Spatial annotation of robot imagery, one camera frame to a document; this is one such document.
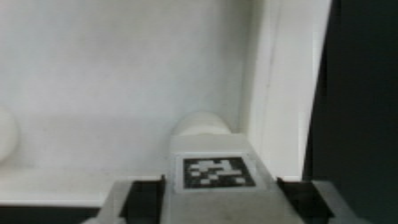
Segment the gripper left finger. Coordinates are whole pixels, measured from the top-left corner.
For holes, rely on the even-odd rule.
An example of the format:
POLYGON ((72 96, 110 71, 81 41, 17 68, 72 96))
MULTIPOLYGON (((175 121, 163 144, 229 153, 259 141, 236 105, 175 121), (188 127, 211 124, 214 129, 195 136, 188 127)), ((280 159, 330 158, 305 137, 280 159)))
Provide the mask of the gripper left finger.
POLYGON ((79 224, 159 224, 163 194, 165 176, 119 180, 97 215, 79 224))

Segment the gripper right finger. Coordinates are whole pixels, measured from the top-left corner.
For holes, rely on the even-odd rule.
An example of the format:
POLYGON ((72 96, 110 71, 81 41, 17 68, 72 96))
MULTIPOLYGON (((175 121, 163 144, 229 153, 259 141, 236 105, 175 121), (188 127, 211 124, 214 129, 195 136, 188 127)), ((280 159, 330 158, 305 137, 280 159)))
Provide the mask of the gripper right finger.
POLYGON ((328 181, 284 181, 277 186, 305 224, 364 224, 328 181))

